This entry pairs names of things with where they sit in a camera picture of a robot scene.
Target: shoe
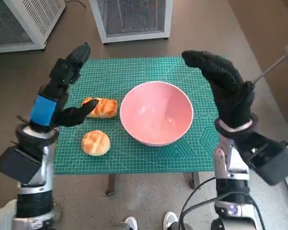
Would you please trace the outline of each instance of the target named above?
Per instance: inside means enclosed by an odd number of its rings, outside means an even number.
[[[134,217],[127,217],[124,221],[132,230],[138,230],[138,223]]]
[[[176,214],[173,212],[167,212],[163,219],[163,230],[168,230],[168,228],[175,222],[178,222]]]

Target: green cutting mat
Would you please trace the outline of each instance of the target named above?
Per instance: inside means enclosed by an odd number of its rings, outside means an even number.
[[[209,84],[198,69],[188,68],[180,57],[89,60],[78,82],[71,86],[66,107],[81,106],[83,98],[117,99],[119,104],[134,86],[146,81],[166,81],[190,98],[194,120],[179,141],[164,147],[137,142],[124,130],[119,115],[114,119],[86,118],[84,123],[60,130],[55,155],[56,174],[157,173],[211,171],[211,154],[218,138],[214,128],[217,110]],[[85,133],[102,130],[111,141],[101,157],[81,150]]]

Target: bun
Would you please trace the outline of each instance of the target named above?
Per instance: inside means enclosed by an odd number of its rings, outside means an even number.
[[[83,136],[81,146],[88,155],[102,156],[110,149],[110,139],[102,131],[95,130]]]
[[[92,112],[90,112],[87,117],[90,118],[112,118],[117,114],[118,104],[114,99],[106,99],[106,98],[92,98],[87,97],[82,101],[82,105],[92,99],[98,99],[99,102],[97,106],[94,108]]]

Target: blue sensor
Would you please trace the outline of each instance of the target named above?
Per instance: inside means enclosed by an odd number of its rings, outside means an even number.
[[[38,95],[31,110],[30,120],[41,126],[49,126],[56,104],[56,102]]]

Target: bowl rim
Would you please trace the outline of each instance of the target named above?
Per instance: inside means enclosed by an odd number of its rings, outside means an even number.
[[[142,85],[145,85],[145,84],[149,84],[149,83],[162,83],[162,84],[166,84],[166,85],[170,85],[176,89],[178,89],[188,100],[189,104],[190,104],[190,107],[191,107],[191,112],[192,112],[192,118],[190,120],[190,123],[188,125],[188,128],[186,129],[185,132],[183,132],[178,138],[174,139],[172,142],[169,142],[169,143],[164,143],[164,142],[154,142],[154,143],[147,143],[143,140],[140,140],[139,138],[136,138],[134,135],[132,135],[126,128],[125,128],[125,125],[123,123],[123,121],[121,120],[121,111],[122,111],[122,107],[124,105],[124,101],[125,101],[125,98],[128,96],[128,94],[130,94],[133,90],[136,90],[136,88],[142,86]],[[144,143],[146,145],[149,145],[149,146],[165,146],[165,145],[169,145],[171,143],[174,143],[175,141],[179,140],[181,137],[183,137],[190,129],[191,125],[192,125],[192,122],[193,122],[193,119],[194,119],[194,109],[193,109],[193,105],[191,103],[191,100],[189,99],[188,95],[183,91],[181,90],[179,87],[177,87],[176,85],[173,85],[171,83],[168,83],[168,82],[165,82],[165,81],[160,81],[160,80],[153,80],[153,81],[147,81],[147,82],[143,82],[135,87],[133,87],[131,90],[128,91],[128,93],[124,96],[123,100],[121,101],[121,104],[120,104],[120,122],[121,124],[123,125],[123,128],[126,130],[126,132],[132,136],[134,139],[136,139],[137,141],[141,142],[141,143]]]

